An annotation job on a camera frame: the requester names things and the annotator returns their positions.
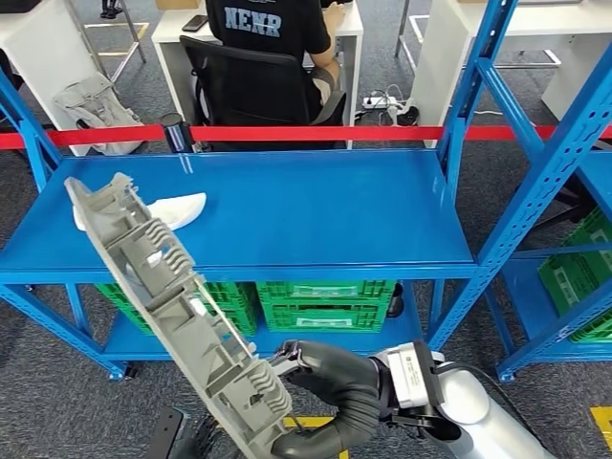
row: gray plastic part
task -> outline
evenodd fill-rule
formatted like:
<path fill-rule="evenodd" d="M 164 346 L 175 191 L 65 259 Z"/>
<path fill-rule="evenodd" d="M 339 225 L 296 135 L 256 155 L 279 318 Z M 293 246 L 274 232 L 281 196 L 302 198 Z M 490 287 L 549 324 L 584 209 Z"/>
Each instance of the gray plastic part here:
<path fill-rule="evenodd" d="M 204 279 L 172 231 L 152 219 L 121 173 L 94 193 L 72 177 L 64 184 L 91 243 L 211 414 L 247 458 L 272 457 L 272 443 L 287 433 L 291 396 L 269 363 L 251 355 L 253 343 L 206 311 Z"/>

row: black office chair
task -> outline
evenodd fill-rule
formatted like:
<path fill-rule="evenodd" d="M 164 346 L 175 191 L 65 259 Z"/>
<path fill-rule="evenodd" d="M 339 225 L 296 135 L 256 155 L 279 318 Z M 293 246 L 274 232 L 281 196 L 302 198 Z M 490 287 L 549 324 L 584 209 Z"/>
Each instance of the black office chair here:
<path fill-rule="evenodd" d="M 202 124 L 221 126 L 342 125 L 346 95 L 332 92 L 316 119 L 308 113 L 302 63 L 292 55 L 241 50 L 181 36 L 206 101 Z M 196 109 L 200 107 L 199 95 Z M 217 150 L 334 148 L 337 142 L 214 142 Z"/>

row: green plastic crate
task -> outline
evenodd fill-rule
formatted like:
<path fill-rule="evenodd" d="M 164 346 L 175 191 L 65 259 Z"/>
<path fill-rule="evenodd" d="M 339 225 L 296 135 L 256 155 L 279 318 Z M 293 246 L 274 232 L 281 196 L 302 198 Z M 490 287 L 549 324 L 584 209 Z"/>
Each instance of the green plastic crate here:
<path fill-rule="evenodd" d="M 389 299 L 378 304 L 329 304 L 308 301 L 261 303 L 268 328 L 276 332 L 345 331 L 379 332 L 389 308 Z"/>
<path fill-rule="evenodd" d="M 151 328 L 130 303 L 118 285 L 95 284 L 95 287 L 143 333 L 153 335 Z M 241 333 L 246 336 L 255 334 L 257 329 L 255 308 L 257 303 L 255 285 L 247 282 L 208 282 L 206 287 L 226 317 L 232 320 Z M 214 315 L 211 307 L 205 300 L 203 301 L 209 312 Z"/>
<path fill-rule="evenodd" d="M 130 321 L 140 328 L 145 335 L 153 335 L 154 333 L 142 316 L 137 311 L 128 297 L 121 291 L 118 284 L 94 284 L 100 294 L 106 296 L 114 304 L 117 309 L 124 313 Z"/>
<path fill-rule="evenodd" d="M 262 302 L 294 301 L 312 298 L 377 301 L 389 298 L 395 280 L 321 281 L 321 282 L 258 282 L 257 290 Z"/>
<path fill-rule="evenodd" d="M 612 240 L 610 224 L 599 208 L 587 216 L 564 246 Z M 612 276 L 612 251 L 552 255 L 538 270 L 560 315 L 599 288 Z M 612 341 L 612 310 L 608 310 L 570 336 L 574 342 Z"/>

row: gray bag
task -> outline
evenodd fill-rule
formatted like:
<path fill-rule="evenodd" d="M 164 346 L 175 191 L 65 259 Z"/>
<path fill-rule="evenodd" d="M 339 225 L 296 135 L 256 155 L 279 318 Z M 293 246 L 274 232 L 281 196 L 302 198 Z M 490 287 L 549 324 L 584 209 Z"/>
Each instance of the gray bag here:
<path fill-rule="evenodd" d="M 96 128 L 142 125 L 138 116 L 117 100 L 112 91 L 112 83 L 102 74 L 71 84 L 55 96 L 54 102 L 74 120 L 75 127 L 83 124 Z M 92 147 L 104 155 L 116 156 L 131 153 L 141 143 L 96 143 Z"/>

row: red barrier tape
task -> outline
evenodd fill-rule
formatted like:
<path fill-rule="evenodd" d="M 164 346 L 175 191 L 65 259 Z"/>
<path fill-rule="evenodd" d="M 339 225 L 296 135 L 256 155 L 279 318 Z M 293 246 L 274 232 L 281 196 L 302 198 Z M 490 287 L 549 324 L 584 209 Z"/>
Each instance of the red barrier tape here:
<path fill-rule="evenodd" d="M 551 137 L 555 126 L 537 126 L 536 131 L 543 140 Z M 291 127 L 192 127 L 191 133 L 196 141 L 426 141 L 439 140 L 443 132 L 440 126 L 291 126 Z M 70 131 L 47 131 L 57 146 L 81 145 L 106 142 L 163 141 L 160 124 L 133 127 L 107 127 L 102 129 L 76 129 Z M 512 141 L 514 134 L 509 126 L 470 126 L 466 141 Z M 608 126 L 601 139 L 612 139 L 612 126 Z M 17 133 L 0 134 L 0 150 L 23 148 Z"/>

